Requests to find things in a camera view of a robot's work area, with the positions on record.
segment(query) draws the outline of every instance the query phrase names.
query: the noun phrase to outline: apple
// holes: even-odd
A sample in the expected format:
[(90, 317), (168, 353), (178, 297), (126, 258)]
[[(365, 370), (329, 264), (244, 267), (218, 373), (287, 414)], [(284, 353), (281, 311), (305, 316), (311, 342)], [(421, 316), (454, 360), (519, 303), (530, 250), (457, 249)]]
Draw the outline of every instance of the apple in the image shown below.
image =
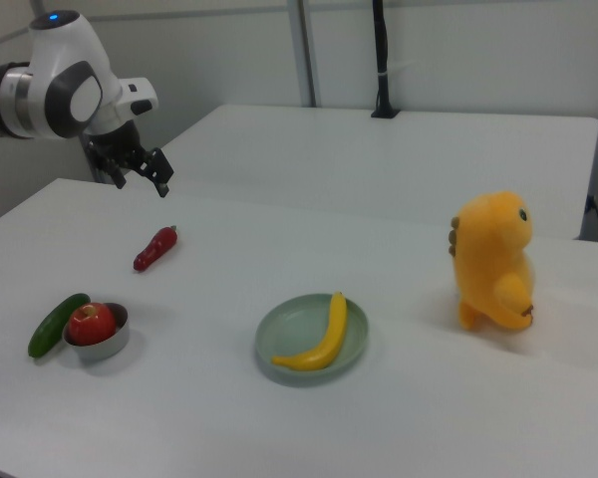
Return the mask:
[(92, 346), (112, 337), (116, 319), (104, 304), (90, 302), (76, 309), (69, 319), (69, 337), (76, 346)]

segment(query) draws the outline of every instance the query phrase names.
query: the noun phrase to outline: stuffed toy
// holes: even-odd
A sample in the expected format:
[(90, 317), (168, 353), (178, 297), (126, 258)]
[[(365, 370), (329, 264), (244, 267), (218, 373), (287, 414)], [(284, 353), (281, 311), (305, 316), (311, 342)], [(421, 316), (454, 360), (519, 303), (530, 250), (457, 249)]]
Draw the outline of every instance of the stuffed toy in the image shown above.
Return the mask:
[(533, 271), (523, 252), (531, 234), (529, 211), (510, 191), (478, 196), (451, 220), (449, 253), (465, 329), (480, 316), (507, 329), (531, 325)]

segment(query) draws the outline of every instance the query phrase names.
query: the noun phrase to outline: green plate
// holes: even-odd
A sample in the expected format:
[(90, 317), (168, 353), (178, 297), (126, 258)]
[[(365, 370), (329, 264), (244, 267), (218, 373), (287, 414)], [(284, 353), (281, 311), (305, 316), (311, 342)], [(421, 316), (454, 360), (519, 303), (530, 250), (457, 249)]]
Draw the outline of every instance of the green plate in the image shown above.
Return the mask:
[(368, 319), (354, 302), (346, 299), (348, 324), (339, 354), (320, 370), (298, 371), (273, 365), (273, 356), (294, 356), (317, 346), (328, 328), (329, 294), (311, 294), (291, 299), (275, 307), (263, 318), (255, 336), (261, 365), (277, 375), (314, 378), (347, 368), (363, 351), (368, 340)]

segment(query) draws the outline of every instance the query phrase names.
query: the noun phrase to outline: green cucumber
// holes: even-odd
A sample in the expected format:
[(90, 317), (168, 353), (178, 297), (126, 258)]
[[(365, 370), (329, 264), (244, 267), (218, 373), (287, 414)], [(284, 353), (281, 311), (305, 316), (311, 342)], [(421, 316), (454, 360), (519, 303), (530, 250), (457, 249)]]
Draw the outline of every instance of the green cucumber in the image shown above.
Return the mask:
[(29, 342), (29, 357), (39, 359), (60, 341), (62, 329), (71, 319), (71, 314), (80, 306), (91, 302), (86, 294), (74, 294), (56, 307), (38, 326)]

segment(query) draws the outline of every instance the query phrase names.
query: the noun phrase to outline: yellow banana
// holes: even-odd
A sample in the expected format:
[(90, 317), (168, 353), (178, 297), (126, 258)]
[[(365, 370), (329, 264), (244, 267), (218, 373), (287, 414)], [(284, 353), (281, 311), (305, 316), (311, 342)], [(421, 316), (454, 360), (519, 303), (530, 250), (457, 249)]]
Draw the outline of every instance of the yellow banana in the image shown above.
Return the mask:
[(328, 329), (317, 347), (296, 356), (274, 356), (272, 363), (287, 366), (293, 370), (319, 370), (328, 366), (334, 360), (346, 336), (348, 322), (348, 306), (346, 298), (340, 292), (335, 293), (330, 300)]

